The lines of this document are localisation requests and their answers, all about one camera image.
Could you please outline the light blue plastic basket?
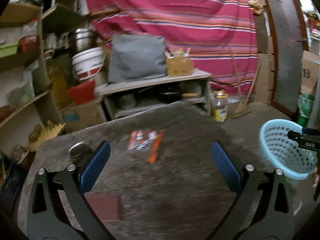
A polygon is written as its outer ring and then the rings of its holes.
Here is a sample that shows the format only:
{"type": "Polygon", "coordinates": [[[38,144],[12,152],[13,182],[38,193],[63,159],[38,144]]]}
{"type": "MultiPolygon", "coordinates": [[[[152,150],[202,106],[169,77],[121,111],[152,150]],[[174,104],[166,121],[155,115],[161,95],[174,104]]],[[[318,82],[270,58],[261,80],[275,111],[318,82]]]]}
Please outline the light blue plastic basket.
{"type": "Polygon", "coordinates": [[[315,152],[299,148],[297,142],[290,140],[288,131],[300,133],[302,126],[285,119],[265,122],[259,132],[260,152],[274,168],[281,169],[290,180],[299,182],[312,175],[317,157],[315,152]]]}

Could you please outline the red striped hanging cloth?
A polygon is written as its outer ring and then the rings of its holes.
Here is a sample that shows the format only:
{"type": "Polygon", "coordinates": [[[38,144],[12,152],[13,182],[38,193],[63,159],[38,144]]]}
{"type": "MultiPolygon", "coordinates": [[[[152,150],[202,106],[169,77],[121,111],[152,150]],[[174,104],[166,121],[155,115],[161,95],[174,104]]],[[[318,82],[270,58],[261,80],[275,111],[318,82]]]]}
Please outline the red striped hanging cloth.
{"type": "Polygon", "coordinates": [[[194,66],[211,74],[210,86],[246,94],[258,64],[248,0],[86,0],[90,12],[118,13],[93,22],[106,46],[119,34],[161,36],[187,50],[194,66]]]}

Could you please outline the yellow label oil bottle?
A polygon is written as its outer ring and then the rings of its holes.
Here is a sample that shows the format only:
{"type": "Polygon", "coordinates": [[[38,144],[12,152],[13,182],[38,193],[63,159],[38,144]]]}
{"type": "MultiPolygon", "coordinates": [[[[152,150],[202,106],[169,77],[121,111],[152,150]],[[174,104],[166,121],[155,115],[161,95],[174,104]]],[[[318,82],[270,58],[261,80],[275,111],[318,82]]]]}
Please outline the yellow label oil bottle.
{"type": "Polygon", "coordinates": [[[228,114],[228,94],[224,90],[217,90],[213,92],[213,96],[213,118],[216,122],[224,122],[228,114]]]}

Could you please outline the grey cloth covered appliance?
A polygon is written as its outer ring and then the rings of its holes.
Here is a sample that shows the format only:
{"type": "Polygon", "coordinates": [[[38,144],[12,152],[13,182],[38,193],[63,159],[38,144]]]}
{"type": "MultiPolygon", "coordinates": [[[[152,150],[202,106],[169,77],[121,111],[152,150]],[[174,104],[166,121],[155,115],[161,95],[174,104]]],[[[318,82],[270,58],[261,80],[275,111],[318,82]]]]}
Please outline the grey cloth covered appliance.
{"type": "Polygon", "coordinates": [[[167,75],[165,40],[152,35],[116,35],[112,38],[108,82],[147,80],[167,75]]]}

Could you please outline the black cylindrical can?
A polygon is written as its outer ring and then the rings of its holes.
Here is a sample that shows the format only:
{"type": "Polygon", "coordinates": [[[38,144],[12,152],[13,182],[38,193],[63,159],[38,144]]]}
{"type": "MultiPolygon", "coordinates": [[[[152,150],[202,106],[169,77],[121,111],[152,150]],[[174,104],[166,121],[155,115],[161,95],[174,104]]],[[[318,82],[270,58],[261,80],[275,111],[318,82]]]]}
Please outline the black cylindrical can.
{"type": "Polygon", "coordinates": [[[75,165],[92,153],[92,149],[84,141],[77,142],[68,150],[71,162],[75,165]]]}

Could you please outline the white plastic bucket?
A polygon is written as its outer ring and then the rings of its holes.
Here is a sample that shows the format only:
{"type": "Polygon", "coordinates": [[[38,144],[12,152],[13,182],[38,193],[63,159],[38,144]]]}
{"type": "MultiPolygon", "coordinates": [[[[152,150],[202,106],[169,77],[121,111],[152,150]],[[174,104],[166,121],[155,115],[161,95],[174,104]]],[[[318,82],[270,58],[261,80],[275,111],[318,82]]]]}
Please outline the white plastic bucket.
{"type": "Polygon", "coordinates": [[[84,50],[72,57],[72,65],[76,79],[90,79],[105,65],[105,53],[101,47],[84,50]]]}

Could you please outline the orange snack wrapper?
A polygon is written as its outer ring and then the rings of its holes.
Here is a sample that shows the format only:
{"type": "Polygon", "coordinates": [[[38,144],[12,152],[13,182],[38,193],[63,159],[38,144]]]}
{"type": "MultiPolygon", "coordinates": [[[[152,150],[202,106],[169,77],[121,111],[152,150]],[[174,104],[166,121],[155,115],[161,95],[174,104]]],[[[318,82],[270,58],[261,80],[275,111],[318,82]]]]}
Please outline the orange snack wrapper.
{"type": "Polygon", "coordinates": [[[164,132],[164,129],[132,131],[127,149],[133,152],[146,152],[148,154],[147,161],[154,164],[158,158],[158,148],[164,132]]]}

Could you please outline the yellow egg tray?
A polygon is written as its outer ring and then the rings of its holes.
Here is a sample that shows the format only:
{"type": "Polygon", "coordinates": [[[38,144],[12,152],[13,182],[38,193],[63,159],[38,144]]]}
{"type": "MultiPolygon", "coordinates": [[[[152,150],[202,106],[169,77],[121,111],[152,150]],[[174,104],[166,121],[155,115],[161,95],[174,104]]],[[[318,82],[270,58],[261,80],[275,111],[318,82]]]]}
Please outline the yellow egg tray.
{"type": "Polygon", "coordinates": [[[30,142],[25,149],[29,152],[37,151],[43,142],[57,137],[64,129],[65,125],[66,123],[63,123],[54,125],[52,128],[43,128],[38,139],[35,142],[30,142]]]}

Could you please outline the steel cooking pot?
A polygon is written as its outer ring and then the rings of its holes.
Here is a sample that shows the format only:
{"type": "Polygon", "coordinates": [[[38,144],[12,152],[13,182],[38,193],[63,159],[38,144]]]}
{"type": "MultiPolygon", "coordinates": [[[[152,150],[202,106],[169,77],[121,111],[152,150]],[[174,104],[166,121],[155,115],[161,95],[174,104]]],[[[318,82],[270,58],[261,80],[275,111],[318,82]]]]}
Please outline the steel cooking pot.
{"type": "Polygon", "coordinates": [[[94,34],[91,29],[79,28],[73,34],[73,47],[77,53],[94,47],[94,34]]]}

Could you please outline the wooden utensil holder box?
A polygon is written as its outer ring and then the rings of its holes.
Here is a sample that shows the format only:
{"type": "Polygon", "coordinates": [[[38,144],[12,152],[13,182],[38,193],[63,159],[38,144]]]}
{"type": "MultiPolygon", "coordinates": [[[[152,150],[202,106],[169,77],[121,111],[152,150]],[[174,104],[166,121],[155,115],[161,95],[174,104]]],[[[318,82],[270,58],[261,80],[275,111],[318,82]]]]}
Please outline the wooden utensil holder box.
{"type": "Polygon", "coordinates": [[[193,73],[194,64],[189,58],[191,48],[186,51],[182,49],[168,49],[164,52],[168,77],[188,76],[193,73]]]}

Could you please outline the red plastic basket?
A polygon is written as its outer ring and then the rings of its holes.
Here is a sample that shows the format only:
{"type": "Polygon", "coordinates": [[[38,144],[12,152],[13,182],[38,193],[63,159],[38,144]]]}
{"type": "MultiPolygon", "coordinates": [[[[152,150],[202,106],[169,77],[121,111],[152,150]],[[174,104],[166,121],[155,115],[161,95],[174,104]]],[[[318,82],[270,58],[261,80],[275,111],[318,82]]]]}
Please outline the red plastic basket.
{"type": "Polygon", "coordinates": [[[95,81],[87,80],[78,86],[71,87],[67,90],[67,95],[76,105],[83,105],[95,99],[95,81]]]}

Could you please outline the green plastic tray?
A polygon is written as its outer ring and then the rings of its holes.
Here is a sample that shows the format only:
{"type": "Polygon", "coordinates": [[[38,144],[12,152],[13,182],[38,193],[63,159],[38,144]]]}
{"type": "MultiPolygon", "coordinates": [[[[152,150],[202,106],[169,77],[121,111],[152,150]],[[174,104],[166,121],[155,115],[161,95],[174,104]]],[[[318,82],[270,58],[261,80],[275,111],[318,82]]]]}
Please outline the green plastic tray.
{"type": "Polygon", "coordinates": [[[18,51],[18,43],[0,45],[0,58],[15,55],[18,51]]]}

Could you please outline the maroon scouring pad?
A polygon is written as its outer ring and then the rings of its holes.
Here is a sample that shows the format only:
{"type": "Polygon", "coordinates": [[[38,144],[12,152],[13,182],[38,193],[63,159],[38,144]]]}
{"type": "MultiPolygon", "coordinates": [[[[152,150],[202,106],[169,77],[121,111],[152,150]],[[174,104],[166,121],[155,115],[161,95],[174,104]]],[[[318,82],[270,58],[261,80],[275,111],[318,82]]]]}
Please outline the maroon scouring pad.
{"type": "Polygon", "coordinates": [[[86,200],[102,222],[121,219],[121,200],[116,194],[88,194],[86,200]]]}

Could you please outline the grey wooden door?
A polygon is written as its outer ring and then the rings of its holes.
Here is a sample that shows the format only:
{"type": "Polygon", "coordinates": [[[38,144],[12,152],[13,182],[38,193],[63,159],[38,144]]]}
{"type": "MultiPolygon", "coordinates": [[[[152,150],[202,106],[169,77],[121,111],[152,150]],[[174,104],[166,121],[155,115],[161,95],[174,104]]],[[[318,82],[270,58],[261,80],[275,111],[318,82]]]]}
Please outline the grey wooden door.
{"type": "Polygon", "coordinates": [[[265,0],[274,51],[271,105],[287,116],[297,110],[302,56],[308,40],[299,0],[265,0]]]}

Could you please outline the low wooden cabinet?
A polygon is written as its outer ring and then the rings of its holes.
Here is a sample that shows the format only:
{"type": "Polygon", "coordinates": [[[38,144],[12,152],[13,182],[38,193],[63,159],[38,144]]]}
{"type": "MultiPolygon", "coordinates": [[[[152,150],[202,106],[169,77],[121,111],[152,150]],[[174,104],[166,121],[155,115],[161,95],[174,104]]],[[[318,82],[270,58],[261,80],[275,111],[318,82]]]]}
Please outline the low wooden cabinet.
{"type": "Polygon", "coordinates": [[[141,113],[178,101],[204,109],[211,116],[211,74],[195,68],[191,75],[111,83],[96,88],[111,120],[141,113]]]}

